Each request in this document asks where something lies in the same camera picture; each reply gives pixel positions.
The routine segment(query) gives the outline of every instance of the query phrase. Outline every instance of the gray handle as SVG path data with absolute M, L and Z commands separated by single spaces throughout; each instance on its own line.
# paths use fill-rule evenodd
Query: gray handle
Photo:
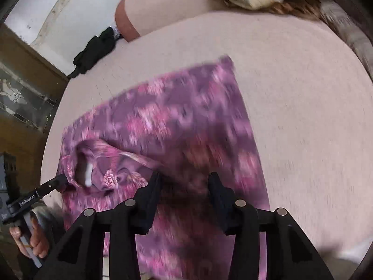
M 14 225 L 20 228 L 21 234 L 22 234 L 20 241 L 25 246 L 25 249 L 27 253 L 29 254 L 30 258 L 32 259 L 32 261 L 34 262 L 35 266 L 40 268 L 43 264 L 43 260 L 33 254 L 32 247 L 30 245 L 31 235 L 34 232 L 34 229 L 31 223 L 30 212 L 25 213 L 21 220 L 17 220 L 16 222 L 14 222 Z

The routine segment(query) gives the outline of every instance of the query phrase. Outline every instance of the brown stripe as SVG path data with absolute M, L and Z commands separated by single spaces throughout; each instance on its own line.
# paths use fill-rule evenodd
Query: brown stripe
M 126 0 L 121 0 L 116 8 L 115 11 L 115 23 L 117 25 L 118 31 L 122 34 L 123 38 L 127 42 L 131 42 L 140 37 L 140 34 L 132 25 L 131 21 L 129 20 L 125 3 Z

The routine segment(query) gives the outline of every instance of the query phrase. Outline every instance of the crumpled black fabric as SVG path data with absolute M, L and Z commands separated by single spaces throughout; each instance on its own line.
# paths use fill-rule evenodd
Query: crumpled black fabric
M 79 74 L 85 74 L 98 60 L 105 57 L 115 48 L 114 31 L 108 27 L 99 37 L 94 36 L 85 49 L 74 58 L 75 70 L 68 75 L 68 79 L 75 78 Z

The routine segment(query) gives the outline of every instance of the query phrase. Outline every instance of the purple fabric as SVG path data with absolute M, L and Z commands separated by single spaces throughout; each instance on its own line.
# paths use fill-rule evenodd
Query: purple fabric
M 92 186 L 80 183 L 92 163 Z M 154 276 L 227 279 L 234 236 L 217 226 L 207 196 L 207 176 L 255 207 L 269 201 L 245 105 L 229 57 L 184 69 L 139 85 L 92 109 L 67 127 L 58 173 L 65 227 L 92 207 L 114 208 L 145 186 L 153 169 L 164 183 L 153 227 L 136 236 L 141 271 Z M 265 247 L 264 237 L 261 244 Z M 109 239 L 106 237 L 105 254 Z M 261 249 L 260 279 L 266 273 Z

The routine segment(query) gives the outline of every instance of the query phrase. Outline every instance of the round bolt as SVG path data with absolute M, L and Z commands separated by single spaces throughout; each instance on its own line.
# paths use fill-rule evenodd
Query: round bolt
M 132 207 L 136 204 L 136 201 L 135 199 L 127 199 L 124 204 L 128 207 Z
M 245 200 L 242 200 L 242 199 L 238 199 L 238 200 L 236 200 L 235 204 L 236 204 L 238 207 L 245 207 L 245 206 L 246 206 L 246 201 L 245 201 Z
M 285 208 L 280 207 L 280 208 L 277 209 L 277 213 L 280 216 L 286 216 L 286 214 L 288 213 L 288 211 Z
M 87 209 L 84 211 L 84 215 L 85 215 L 86 217 L 92 216 L 93 213 L 94 213 L 93 208 L 87 208 Z

